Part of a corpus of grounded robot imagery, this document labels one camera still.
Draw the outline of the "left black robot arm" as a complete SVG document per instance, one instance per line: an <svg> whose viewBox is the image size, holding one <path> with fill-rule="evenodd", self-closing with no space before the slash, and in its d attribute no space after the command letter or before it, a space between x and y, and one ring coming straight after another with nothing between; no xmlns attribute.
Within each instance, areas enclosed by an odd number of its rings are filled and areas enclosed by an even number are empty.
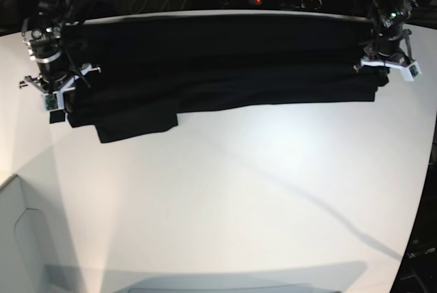
<svg viewBox="0 0 437 293"><path fill-rule="evenodd" d="M371 0L368 19L373 23L372 39L364 43L364 55L354 66L384 67L400 71L405 81L414 81L422 74L412 56L411 30L404 24L412 16L416 0Z"/></svg>

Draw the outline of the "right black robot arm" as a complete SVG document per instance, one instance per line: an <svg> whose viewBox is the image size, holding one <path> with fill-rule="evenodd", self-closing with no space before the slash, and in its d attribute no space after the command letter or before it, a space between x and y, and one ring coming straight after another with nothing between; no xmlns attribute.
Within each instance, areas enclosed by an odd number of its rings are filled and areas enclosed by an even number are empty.
<svg viewBox="0 0 437 293"><path fill-rule="evenodd" d="M72 94L76 81L90 86L85 76L101 71L99 66L78 66L72 60L68 45L63 39L64 27L82 25L84 20L72 19L74 0L38 0L36 12L23 21L21 35L30 60L36 62L39 75L25 76L19 87L32 86L42 97L44 110L54 113L65 111L65 96ZM91 0L91 7L96 0Z"/></svg>

